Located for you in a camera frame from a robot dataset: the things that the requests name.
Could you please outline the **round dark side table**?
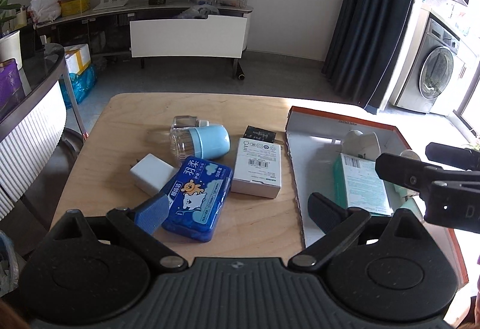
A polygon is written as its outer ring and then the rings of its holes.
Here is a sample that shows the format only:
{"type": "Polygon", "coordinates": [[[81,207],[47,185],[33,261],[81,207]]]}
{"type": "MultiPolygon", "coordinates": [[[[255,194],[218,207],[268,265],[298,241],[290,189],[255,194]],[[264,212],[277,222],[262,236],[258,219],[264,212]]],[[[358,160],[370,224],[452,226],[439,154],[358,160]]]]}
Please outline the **round dark side table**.
{"type": "Polygon", "coordinates": [[[61,83],[67,90],[80,133],[88,137],[63,46],[47,44],[24,63],[20,78],[20,89],[30,91],[1,119],[2,218],[13,211],[16,202],[41,174],[64,134],[67,108],[61,83]]]}

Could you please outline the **white device green button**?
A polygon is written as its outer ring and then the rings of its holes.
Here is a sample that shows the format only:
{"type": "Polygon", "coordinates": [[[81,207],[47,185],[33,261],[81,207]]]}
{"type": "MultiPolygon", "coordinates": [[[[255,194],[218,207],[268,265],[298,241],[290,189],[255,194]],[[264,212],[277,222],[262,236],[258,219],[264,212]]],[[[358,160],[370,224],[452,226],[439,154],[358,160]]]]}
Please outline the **white device green button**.
{"type": "Polygon", "coordinates": [[[342,153],[375,161],[381,154],[377,135],[374,132],[364,134],[362,131],[350,130],[343,139],[342,153]]]}

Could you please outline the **blue wipes box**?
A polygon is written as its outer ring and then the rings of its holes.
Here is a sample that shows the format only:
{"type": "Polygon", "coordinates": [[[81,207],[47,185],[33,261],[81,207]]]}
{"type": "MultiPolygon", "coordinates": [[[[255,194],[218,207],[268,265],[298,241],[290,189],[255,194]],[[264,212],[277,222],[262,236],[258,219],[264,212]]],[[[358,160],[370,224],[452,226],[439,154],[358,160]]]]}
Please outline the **blue wipes box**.
{"type": "Polygon", "coordinates": [[[188,156],[162,189],[169,202],[169,214],[162,228],[196,241],[210,241],[232,178],[231,168],[188,156]]]}

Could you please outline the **white plastic bag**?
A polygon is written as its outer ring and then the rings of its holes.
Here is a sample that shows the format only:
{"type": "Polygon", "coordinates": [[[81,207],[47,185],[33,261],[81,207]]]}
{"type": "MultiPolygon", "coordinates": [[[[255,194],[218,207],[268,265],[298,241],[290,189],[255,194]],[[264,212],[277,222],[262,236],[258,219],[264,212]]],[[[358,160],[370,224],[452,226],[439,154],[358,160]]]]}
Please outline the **white plastic bag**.
{"type": "Polygon", "coordinates": [[[31,0],[28,8],[34,23],[55,21],[61,15],[61,0],[31,0]]]}

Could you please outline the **purple storage tray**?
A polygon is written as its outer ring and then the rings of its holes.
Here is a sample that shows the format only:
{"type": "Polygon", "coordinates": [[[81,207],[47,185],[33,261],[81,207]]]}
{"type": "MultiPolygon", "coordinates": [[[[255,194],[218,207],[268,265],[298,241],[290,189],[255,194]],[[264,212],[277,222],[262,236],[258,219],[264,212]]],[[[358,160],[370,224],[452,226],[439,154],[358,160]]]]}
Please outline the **purple storage tray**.
{"type": "Polygon", "coordinates": [[[24,99],[24,88],[15,58],[1,63],[0,119],[4,119],[24,99]]]}

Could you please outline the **black power adapter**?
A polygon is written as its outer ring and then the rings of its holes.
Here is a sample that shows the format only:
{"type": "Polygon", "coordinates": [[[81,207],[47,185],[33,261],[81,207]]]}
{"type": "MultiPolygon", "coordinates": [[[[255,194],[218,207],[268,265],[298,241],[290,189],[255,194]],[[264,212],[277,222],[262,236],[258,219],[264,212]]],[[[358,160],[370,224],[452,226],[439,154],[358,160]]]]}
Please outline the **black power adapter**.
{"type": "Polygon", "coordinates": [[[248,126],[243,134],[243,138],[274,143],[276,139],[276,133],[263,128],[248,126]]]}

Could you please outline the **silver washing machine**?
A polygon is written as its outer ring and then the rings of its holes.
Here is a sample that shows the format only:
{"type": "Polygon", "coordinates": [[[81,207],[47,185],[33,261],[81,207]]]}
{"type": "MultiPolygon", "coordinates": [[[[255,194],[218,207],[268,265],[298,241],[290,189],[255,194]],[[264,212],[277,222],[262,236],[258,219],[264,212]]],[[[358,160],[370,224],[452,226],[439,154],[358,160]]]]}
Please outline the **silver washing machine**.
{"type": "Polygon", "coordinates": [[[440,18],[429,14],[416,55],[391,104],[414,113],[448,116],[460,101],[466,48],[440,18]]]}

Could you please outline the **white round plug device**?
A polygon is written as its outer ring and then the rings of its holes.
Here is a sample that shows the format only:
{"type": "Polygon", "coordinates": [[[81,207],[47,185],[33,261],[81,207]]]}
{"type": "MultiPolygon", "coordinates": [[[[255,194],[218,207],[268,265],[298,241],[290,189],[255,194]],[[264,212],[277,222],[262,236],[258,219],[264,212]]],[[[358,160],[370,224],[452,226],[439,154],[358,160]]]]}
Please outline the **white round plug device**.
{"type": "Polygon", "coordinates": [[[418,154],[411,149],[404,150],[394,160],[394,172],[399,176],[397,180],[401,182],[401,184],[394,185],[394,190],[403,202],[418,195],[417,191],[412,190],[412,186],[416,184],[415,173],[422,166],[421,161],[418,154]]]}

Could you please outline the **white TV console cabinet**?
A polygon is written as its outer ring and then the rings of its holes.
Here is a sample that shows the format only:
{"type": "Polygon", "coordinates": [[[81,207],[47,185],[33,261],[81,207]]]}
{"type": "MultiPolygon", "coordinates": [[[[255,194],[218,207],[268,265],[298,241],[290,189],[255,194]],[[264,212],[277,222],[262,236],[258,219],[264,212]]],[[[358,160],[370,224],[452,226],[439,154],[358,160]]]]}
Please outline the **white TV console cabinet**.
{"type": "Polygon", "coordinates": [[[219,57],[232,62],[242,80],[240,59],[247,49],[251,7],[214,5],[206,18],[186,18],[192,3],[128,4],[88,10],[37,26],[38,33],[63,46],[89,45],[93,56],[128,55],[141,67],[148,57],[219,57]]]}

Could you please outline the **blue plastic bag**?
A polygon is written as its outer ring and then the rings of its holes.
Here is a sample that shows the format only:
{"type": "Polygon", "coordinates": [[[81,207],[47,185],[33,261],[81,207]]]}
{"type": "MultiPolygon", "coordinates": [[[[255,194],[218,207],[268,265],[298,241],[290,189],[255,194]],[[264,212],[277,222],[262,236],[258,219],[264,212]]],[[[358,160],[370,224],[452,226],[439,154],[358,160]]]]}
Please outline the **blue plastic bag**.
{"type": "MultiPolygon", "coordinates": [[[[97,68],[95,64],[91,63],[81,74],[69,74],[72,83],[73,94],[77,104],[86,99],[94,88],[97,82],[97,68]]],[[[64,99],[64,104],[69,110],[72,108],[72,102],[67,92],[64,80],[59,80],[61,93],[64,99]]]]}

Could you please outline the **orange white cardboard tray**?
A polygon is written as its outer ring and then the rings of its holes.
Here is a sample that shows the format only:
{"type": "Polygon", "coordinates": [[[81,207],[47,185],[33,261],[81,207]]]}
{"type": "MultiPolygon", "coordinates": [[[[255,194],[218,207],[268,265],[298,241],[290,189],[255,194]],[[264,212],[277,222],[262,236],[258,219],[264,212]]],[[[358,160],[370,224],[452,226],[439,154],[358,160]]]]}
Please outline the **orange white cardboard tray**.
{"type": "Polygon", "coordinates": [[[289,110],[286,146],[307,247],[324,235],[308,215],[308,198],[314,192],[343,208],[357,206],[379,216],[403,206],[423,219],[423,210],[413,199],[400,196],[392,183],[379,179],[373,161],[343,152],[343,140],[350,131],[376,136],[381,152],[399,155],[410,148],[391,125],[298,106],[289,110]]]}

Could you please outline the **cardboard box with tape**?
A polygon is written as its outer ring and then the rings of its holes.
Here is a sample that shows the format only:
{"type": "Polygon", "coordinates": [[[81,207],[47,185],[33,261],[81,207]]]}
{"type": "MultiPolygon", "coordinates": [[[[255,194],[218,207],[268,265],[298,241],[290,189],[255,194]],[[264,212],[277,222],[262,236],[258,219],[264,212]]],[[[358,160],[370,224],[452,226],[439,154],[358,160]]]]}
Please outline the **cardboard box with tape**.
{"type": "Polygon", "coordinates": [[[91,63],[88,44],[77,44],[64,48],[65,60],[70,74],[80,75],[91,63]]]}

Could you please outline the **dark blue curtain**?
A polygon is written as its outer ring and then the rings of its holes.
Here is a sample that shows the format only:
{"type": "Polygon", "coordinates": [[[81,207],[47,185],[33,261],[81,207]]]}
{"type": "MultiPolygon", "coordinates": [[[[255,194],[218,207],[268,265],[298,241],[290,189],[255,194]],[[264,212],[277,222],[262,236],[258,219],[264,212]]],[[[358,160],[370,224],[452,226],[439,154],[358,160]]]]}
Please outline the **dark blue curtain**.
{"type": "Polygon", "coordinates": [[[322,72],[334,91],[365,107],[400,43],[413,0],[343,0],[322,72]]]}

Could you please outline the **teal white carton box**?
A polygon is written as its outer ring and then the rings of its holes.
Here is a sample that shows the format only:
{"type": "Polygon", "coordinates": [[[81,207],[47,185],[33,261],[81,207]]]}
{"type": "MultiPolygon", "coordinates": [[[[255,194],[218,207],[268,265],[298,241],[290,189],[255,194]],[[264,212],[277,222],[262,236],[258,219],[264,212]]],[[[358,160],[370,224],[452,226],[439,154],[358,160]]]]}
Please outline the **teal white carton box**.
{"type": "Polygon", "coordinates": [[[358,207],[372,215],[391,216],[393,210],[385,184],[375,171],[375,162],[344,153],[334,166],[334,202],[344,209],[358,207]]]}

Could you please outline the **yellow tin box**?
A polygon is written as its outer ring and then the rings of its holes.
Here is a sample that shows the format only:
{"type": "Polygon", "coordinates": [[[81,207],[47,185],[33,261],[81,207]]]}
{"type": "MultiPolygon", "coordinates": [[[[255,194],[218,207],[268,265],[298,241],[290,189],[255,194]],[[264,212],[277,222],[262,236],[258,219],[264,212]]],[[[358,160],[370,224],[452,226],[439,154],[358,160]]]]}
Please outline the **yellow tin box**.
{"type": "Polygon", "coordinates": [[[61,15],[68,17],[76,14],[81,14],[90,9],[90,0],[61,0],[61,15]]]}

